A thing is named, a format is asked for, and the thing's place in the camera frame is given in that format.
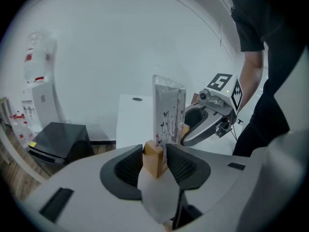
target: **white table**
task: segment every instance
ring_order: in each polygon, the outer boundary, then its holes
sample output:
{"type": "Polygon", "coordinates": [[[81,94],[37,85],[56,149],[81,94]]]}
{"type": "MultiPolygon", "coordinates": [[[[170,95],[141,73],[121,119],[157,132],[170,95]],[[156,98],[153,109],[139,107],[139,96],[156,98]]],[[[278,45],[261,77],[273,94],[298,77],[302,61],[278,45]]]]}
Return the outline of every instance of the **white table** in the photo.
{"type": "MultiPolygon", "coordinates": [[[[241,129],[242,126],[235,125],[237,136],[240,135],[241,129]]],[[[116,148],[138,144],[144,146],[145,142],[153,139],[153,136],[153,98],[150,96],[121,95],[116,148]],[[142,101],[132,100],[135,97],[141,98],[142,101]]],[[[235,144],[236,140],[229,132],[222,138],[213,135],[191,148],[232,155],[235,144]]],[[[164,222],[175,216],[179,186],[169,169],[160,178],[155,179],[146,169],[142,168],[138,189],[142,192],[144,208],[157,222],[164,222]]]]}

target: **wooden floor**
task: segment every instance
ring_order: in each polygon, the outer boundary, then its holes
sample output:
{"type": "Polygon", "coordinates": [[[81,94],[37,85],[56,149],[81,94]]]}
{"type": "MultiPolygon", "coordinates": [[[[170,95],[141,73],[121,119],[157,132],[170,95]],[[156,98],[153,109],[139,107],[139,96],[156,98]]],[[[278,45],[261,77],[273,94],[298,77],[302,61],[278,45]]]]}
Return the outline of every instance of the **wooden floor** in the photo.
{"type": "MultiPolygon", "coordinates": [[[[11,141],[14,148],[24,159],[24,161],[34,169],[38,174],[40,174],[45,179],[49,176],[37,165],[37,163],[32,159],[31,155],[20,145],[16,139],[15,134],[11,128],[5,131],[9,140],[11,141]]],[[[110,150],[116,149],[116,145],[93,145],[93,150],[96,154],[101,154],[110,150]]],[[[3,147],[0,142],[0,150],[7,156],[10,160],[10,165],[8,165],[2,157],[0,157],[0,174],[4,181],[7,183],[11,193],[18,199],[24,200],[30,193],[35,190],[40,183],[27,174],[10,156],[10,154],[3,147]]]]}

